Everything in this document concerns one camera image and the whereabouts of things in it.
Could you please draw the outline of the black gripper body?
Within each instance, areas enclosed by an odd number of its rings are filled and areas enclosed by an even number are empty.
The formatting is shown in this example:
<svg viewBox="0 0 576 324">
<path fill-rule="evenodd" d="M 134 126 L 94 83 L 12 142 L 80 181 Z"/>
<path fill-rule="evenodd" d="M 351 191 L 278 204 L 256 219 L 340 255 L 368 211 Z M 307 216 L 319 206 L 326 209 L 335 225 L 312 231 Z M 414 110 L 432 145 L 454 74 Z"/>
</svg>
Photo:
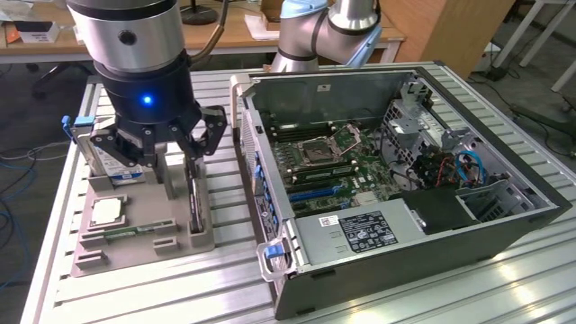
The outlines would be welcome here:
<svg viewBox="0 0 576 324">
<path fill-rule="evenodd" d="M 202 119 L 190 77 L 190 56 L 179 54 L 158 70 L 115 71 L 95 62 L 115 112 L 124 123 L 139 126 L 178 125 L 191 132 Z"/>
</svg>

